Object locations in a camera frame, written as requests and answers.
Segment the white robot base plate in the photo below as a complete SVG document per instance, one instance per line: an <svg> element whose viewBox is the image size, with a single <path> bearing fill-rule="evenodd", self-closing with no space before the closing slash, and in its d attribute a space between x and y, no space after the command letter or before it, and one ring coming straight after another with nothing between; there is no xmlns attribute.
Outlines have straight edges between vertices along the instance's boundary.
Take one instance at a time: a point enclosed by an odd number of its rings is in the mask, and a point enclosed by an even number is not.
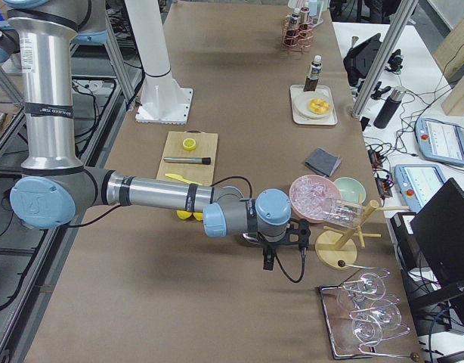
<svg viewBox="0 0 464 363"><path fill-rule="evenodd" d="M188 121L193 89L181 88L166 92L156 86L153 91L141 92L135 119L138 123L184 125Z"/></svg>

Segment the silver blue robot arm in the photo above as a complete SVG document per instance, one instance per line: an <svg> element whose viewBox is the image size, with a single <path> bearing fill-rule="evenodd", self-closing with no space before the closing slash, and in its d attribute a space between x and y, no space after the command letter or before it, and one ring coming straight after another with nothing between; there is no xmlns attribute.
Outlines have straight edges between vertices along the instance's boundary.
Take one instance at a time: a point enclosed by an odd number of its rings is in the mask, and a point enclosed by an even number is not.
<svg viewBox="0 0 464 363"><path fill-rule="evenodd" d="M76 155L70 45L102 44L111 33L103 1L9 1L8 22L20 41L29 155L10 192L14 213L39 229L70 227L93 206L138 205L201 213L210 237L241 234L263 249L264 269L280 264L277 248L306 254L311 234L291 217L276 188L244 197L217 188L87 167Z"/></svg>

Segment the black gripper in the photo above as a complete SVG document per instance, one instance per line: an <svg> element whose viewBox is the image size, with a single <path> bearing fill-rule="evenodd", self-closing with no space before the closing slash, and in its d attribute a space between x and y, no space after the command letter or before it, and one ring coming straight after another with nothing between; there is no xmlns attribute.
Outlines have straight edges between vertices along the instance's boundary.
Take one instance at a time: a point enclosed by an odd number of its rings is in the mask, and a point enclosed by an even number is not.
<svg viewBox="0 0 464 363"><path fill-rule="evenodd" d="M260 234L260 244L264 247L263 252L263 269L274 269L274 249L279 246L294 246L297 245L299 249L309 249L310 239L310 223L306 219L293 219L289 220L286 227L285 234L278 240L272 241L271 237L265 237Z"/></svg>

